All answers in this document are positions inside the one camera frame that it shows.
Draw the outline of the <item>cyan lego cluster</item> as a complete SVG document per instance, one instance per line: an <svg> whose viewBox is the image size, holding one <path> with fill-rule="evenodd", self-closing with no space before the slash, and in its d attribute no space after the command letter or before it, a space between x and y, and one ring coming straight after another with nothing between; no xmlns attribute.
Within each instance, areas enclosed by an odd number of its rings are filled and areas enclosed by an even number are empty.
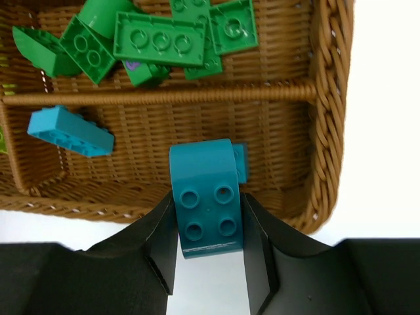
<svg viewBox="0 0 420 315"><path fill-rule="evenodd" d="M107 156L114 150L113 134L63 105L33 112L27 134L88 158Z"/></svg>

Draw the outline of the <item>dark green square lego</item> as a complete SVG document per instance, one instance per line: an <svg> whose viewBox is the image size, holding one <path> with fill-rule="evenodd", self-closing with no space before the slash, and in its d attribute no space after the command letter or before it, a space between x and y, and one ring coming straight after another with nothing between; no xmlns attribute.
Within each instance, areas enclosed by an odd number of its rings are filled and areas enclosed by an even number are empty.
<svg viewBox="0 0 420 315"><path fill-rule="evenodd" d="M59 43L96 85L108 75L116 63L112 41L93 31L78 15L72 17Z"/></svg>

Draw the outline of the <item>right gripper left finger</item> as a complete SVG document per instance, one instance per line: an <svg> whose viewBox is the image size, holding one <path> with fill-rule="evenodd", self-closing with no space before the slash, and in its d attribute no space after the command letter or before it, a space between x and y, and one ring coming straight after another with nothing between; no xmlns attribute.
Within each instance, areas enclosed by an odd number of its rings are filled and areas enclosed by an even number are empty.
<svg viewBox="0 0 420 315"><path fill-rule="evenodd" d="M1 313L165 314L176 259L171 194L85 251L58 243L4 243Z"/></svg>

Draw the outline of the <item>green long lego brick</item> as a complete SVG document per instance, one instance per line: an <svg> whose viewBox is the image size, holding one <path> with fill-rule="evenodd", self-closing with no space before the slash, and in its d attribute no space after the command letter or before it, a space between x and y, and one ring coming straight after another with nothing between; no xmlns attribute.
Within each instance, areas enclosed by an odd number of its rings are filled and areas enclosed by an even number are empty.
<svg viewBox="0 0 420 315"><path fill-rule="evenodd" d="M122 12L116 14L114 56L118 60L132 60L188 68L199 66L200 60L185 57L190 48L181 52L181 40L191 43L187 36L193 23L172 18Z"/></svg>

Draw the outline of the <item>dark green studded lego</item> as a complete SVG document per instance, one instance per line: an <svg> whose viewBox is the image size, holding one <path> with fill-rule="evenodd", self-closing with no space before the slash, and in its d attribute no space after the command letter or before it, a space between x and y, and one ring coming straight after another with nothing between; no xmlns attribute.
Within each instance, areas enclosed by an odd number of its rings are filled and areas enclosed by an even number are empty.
<svg viewBox="0 0 420 315"><path fill-rule="evenodd" d="M253 2L228 1L209 9L209 27L219 56L259 46Z"/></svg>

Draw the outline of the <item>dark green rounded lego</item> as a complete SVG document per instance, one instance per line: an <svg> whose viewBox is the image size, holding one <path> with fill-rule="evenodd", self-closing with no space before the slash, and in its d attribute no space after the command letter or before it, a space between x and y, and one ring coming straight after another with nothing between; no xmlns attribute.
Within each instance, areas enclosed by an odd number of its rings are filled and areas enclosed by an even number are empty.
<svg viewBox="0 0 420 315"><path fill-rule="evenodd" d="M49 77L74 76L82 73L81 68L60 46L59 38L53 34L22 26L12 27L14 43L23 57L35 68Z"/></svg>

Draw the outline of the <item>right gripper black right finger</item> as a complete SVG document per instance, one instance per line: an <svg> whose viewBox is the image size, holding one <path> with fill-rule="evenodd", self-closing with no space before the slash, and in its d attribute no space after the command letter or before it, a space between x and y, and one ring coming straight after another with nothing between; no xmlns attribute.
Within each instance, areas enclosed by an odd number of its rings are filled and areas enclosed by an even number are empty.
<svg viewBox="0 0 420 315"><path fill-rule="evenodd" d="M345 239L328 246L241 195L252 314L418 314L419 240Z"/></svg>

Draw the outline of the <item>light green small lego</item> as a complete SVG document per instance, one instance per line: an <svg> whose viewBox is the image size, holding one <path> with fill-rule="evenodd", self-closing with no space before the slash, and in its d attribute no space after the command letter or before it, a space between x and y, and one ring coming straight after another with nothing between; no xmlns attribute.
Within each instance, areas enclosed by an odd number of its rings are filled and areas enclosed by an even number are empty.
<svg viewBox="0 0 420 315"><path fill-rule="evenodd" d="M133 86L154 87L170 76L171 68L168 66L145 64L137 61L124 60L122 62Z"/></svg>

